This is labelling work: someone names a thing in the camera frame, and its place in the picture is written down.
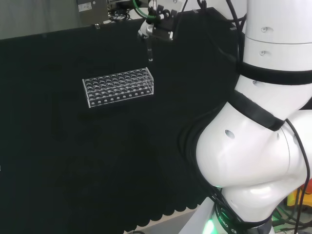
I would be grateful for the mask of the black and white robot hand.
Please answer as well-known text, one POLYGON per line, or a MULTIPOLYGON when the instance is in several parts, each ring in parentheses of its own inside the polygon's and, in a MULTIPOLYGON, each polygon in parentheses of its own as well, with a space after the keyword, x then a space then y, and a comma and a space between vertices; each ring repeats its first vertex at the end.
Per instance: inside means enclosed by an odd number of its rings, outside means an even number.
POLYGON ((154 37, 172 41, 177 30, 178 14, 182 10, 183 4, 183 0, 150 0, 147 14, 136 8, 144 18, 144 22, 138 30, 139 37, 142 39, 154 37))

